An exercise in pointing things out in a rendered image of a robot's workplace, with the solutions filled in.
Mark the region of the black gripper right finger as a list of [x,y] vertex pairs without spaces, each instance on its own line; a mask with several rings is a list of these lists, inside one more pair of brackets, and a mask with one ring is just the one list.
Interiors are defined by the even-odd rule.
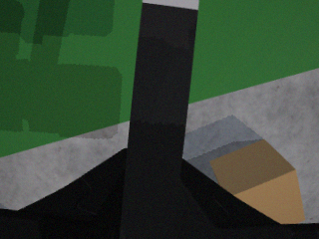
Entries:
[[280,224],[183,159],[172,239],[319,239],[319,223]]

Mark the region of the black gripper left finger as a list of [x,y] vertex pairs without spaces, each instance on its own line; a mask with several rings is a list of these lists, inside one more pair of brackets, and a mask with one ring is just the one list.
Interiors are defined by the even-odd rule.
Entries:
[[120,239],[128,149],[19,211],[0,208],[0,239]]

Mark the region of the green flat mat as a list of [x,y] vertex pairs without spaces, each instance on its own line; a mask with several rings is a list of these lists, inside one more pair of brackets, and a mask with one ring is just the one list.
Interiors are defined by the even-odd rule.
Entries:
[[[131,120],[143,0],[0,0],[0,158]],[[319,68],[319,0],[198,0],[188,104]]]

